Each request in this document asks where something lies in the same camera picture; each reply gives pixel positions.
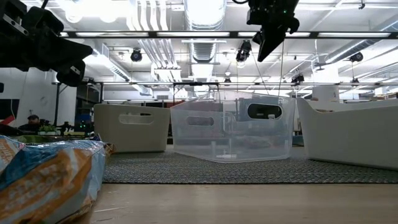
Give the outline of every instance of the white plastic bin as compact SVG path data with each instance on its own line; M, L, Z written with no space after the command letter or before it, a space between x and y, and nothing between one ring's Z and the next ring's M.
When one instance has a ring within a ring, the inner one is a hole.
M325 103L297 99L309 158L398 169L398 100Z
M215 162L285 159L295 100L217 91L171 108L174 151Z
M128 105L94 105L95 133L116 152L166 150L170 110Z

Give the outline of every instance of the gray woven rug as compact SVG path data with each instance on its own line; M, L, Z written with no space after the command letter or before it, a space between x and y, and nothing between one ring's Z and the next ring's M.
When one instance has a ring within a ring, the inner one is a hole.
M173 152L115 154L104 183L113 184L398 184L398 171L290 159L223 164Z

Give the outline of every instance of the metal frame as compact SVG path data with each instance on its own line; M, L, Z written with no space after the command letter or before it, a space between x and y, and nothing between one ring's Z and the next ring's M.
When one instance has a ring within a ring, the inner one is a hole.
M52 83L53 85L57 85L57 99L55 101L55 119L54 125L57 125L57 117L58 117L58 104L59 104L59 94L61 94L60 87L61 83ZM202 85L215 85L217 86L217 90L220 90L220 86L231 86L231 85L241 85L241 86L398 86L398 82L390 82L390 83L279 83L279 82L242 82L242 83L225 83L225 82L82 82L80 85L101 85L101 91L99 93L99 103L104 101L104 86L105 85L164 85L164 86L173 86L173 104L175 103L175 87L177 85L189 85L189 86L202 86Z
M248 39L254 31L66 31L61 37L66 39ZM342 31L299 31L286 33L286 39L349 39L349 40L388 40L398 39L398 32L342 32Z

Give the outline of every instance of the snack bag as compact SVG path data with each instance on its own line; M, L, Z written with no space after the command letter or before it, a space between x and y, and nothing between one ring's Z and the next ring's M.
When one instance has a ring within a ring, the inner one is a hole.
M22 143L0 136L0 173L23 147L24 145Z
M88 212L101 188L103 142L0 142L21 148L0 173L0 223L64 223Z

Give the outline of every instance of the man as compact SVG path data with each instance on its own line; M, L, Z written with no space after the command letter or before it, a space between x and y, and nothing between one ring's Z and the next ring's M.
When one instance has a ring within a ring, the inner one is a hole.
M41 127L41 125L42 124L40 123L40 118L37 115L33 114L27 118L27 124L20 126L19 129L21 131L37 132L37 131L39 131L39 128Z

